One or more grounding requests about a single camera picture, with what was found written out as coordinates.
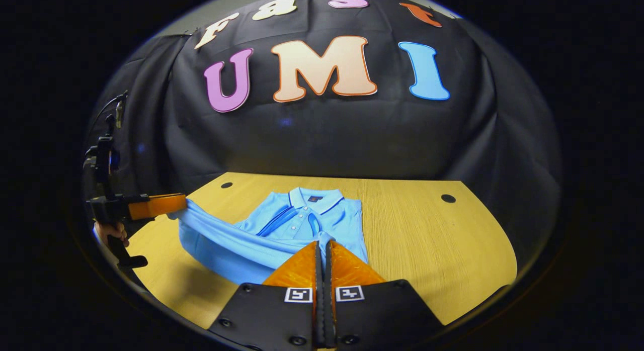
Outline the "light blue polo T-shirt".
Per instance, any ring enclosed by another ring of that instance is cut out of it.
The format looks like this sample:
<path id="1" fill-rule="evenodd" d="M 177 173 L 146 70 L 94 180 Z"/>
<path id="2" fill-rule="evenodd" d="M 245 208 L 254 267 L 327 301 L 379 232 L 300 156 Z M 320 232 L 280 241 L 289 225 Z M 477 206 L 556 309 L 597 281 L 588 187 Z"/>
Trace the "light blue polo T-shirt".
<path id="1" fill-rule="evenodd" d="M 230 282 L 263 283 L 305 246 L 318 242 L 322 255 L 333 240 L 363 262 L 368 251 L 363 234 L 363 204 L 338 189 L 294 188 L 271 192 L 248 218 L 230 224 L 192 200 L 168 214 L 179 223 L 184 250 Z"/>

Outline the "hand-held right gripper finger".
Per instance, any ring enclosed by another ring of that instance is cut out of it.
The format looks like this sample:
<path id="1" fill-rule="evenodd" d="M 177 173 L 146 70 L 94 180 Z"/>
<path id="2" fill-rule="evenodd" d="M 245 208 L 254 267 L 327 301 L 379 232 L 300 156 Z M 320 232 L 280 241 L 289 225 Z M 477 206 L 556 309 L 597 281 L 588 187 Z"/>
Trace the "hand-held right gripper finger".
<path id="1" fill-rule="evenodd" d="M 385 280 L 334 240 L 326 256 L 325 331 L 336 351 L 411 351 L 443 330 L 408 280 Z"/>
<path id="2" fill-rule="evenodd" d="M 297 251 L 262 283 L 242 283 L 209 332 L 244 351 L 317 351 L 325 340 L 319 242 Z"/>

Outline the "black backdrop cloth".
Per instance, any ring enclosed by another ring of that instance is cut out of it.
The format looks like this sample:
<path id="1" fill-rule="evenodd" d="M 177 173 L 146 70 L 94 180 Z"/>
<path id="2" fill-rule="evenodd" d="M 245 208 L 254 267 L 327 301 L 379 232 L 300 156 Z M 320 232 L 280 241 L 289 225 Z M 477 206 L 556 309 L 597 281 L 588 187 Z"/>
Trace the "black backdrop cloth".
<path id="1" fill-rule="evenodd" d="M 556 226 L 551 110 L 496 39 L 406 0 L 259 0 L 122 62 L 84 148 L 117 115 L 123 193 L 189 193 L 225 172 L 461 181 L 520 267 Z"/>

